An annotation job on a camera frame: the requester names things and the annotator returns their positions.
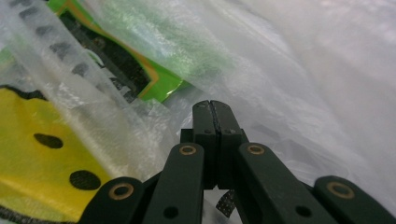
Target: plastic bag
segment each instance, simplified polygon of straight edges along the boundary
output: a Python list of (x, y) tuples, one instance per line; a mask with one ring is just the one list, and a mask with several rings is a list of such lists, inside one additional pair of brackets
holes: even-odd
[(301, 180), (346, 177), (396, 214), (390, 1), (80, 3), (129, 46), (229, 104), (250, 124), (250, 140), (272, 147)]
[(157, 174), (165, 158), (160, 148), (176, 142), (166, 136), (167, 109), (155, 101), (128, 104), (43, 2), (5, 1), (0, 11), (2, 42), (18, 67), (108, 173), (141, 180)]

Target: brass screw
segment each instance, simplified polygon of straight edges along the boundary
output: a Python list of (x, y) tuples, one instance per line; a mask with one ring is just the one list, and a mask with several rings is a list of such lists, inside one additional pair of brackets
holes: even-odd
[[(117, 189), (120, 188), (126, 188), (126, 192), (124, 193), (118, 193)], [(129, 196), (131, 196), (134, 193), (134, 186), (132, 186), (129, 183), (119, 183), (115, 186), (113, 186), (113, 188), (111, 188), (111, 190), (108, 192), (108, 196), (113, 199), (113, 200), (123, 200), (128, 198)]]
[(249, 151), (251, 154), (254, 155), (261, 155), (264, 153), (265, 150), (263, 147), (253, 145), (253, 146), (249, 146), (247, 148), (247, 151)]
[(353, 191), (352, 188), (339, 182), (328, 183), (327, 189), (333, 195), (342, 199), (353, 199), (355, 197), (355, 192)]
[(181, 154), (183, 154), (185, 156), (189, 156), (189, 155), (192, 155), (195, 152), (197, 152), (197, 149), (192, 146), (184, 146), (184, 147), (181, 147), (179, 151)]

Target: black lettering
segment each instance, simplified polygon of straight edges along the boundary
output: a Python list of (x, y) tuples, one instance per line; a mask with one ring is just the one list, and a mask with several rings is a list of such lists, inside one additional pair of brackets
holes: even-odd
[(35, 29), (35, 33), (39, 36), (43, 36), (48, 34), (49, 32), (52, 32), (54, 30), (53, 26), (39, 26), (37, 29)]
[(52, 51), (58, 55), (59, 59), (63, 60), (64, 56), (66, 56), (66, 54), (70, 52), (71, 46), (66, 42), (62, 42), (62, 43), (53, 44), (49, 46), (49, 48), (52, 49)]
[(15, 7), (18, 4), (21, 4), (24, 7), (29, 7), (30, 5), (32, 5), (32, 0), (14, 0), (14, 1), (9, 3), (9, 6), (10, 7)]
[(36, 7), (29, 7), (28, 9), (20, 12), (20, 17), (23, 20), (28, 19), (31, 15), (34, 15), (38, 12), (38, 9)]
[(89, 67), (87, 64), (79, 63), (73, 68), (72, 73), (84, 77), (85, 73), (88, 71), (88, 68)]

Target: clear plastic wrap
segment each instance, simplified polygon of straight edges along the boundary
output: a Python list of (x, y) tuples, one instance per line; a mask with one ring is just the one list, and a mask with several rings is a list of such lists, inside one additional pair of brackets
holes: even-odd
[[(43, 1), (2, 1), (0, 22), (14, 67), (55, 104), (111, 176), (146, 180), (161, 171), (163, 148), (176, 142), (163, 105), (128, 104)], [(3, 81), (15, 84), (17, 77), (3, 72)]]
[(396, 215), (393, 3), (80, 2), (104, 29), (229, 104), (250, 140), (304, 182), (346, 177)]

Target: screw hole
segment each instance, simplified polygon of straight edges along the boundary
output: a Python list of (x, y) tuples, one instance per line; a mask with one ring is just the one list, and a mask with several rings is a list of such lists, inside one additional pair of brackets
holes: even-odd
[(342, 199), (353, 199), (355, 197), (353, 189), (342, 183), (330, 182), (327, 184), (327, 190)]
[(117, 196), (121, 196), (123, 194), (126, 194), (128, 192), (128, 188), (127, 187), (119, 187), (117, 189), (114, 190), (114, 194)]
[(311, 217), (311, 210), (305, 206), (296, 206), (296, 212), (302, 217)]
[(263, 147), (259, 146), (249, 146), (247, 150), (254, 155), (261, 155), (265, 151)]
[(181, 147), (179, 151), (181, 154), (188, 156), (188, 155), (194, 154), (197, 151), (197, 149), (195, 147), (191, 147), (191, 146), (184, 146), (184, 147)]
[(113, 200), (123, 200), (134, 193), (134, 186), (129, 183), (120, 183), (111, 188), (108, 196)]
[(165, 210), (163, 210), (163, 215), (166, 218), (173, 219), (173, 218), (177, 217), (178, 209), (174, 206), (167, 207), (167, 208), (165, 208)]

